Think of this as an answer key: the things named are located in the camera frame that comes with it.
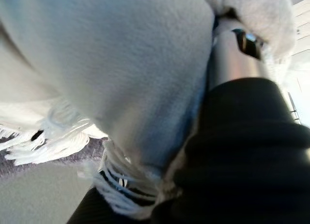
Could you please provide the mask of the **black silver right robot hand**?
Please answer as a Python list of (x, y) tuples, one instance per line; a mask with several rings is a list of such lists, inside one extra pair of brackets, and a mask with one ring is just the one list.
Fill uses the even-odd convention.
[(310, 130), (269, 78), (264, 44), (221, 19), (198, 131), (152, 190), (112, 141), (71, 224), (307, 224)]

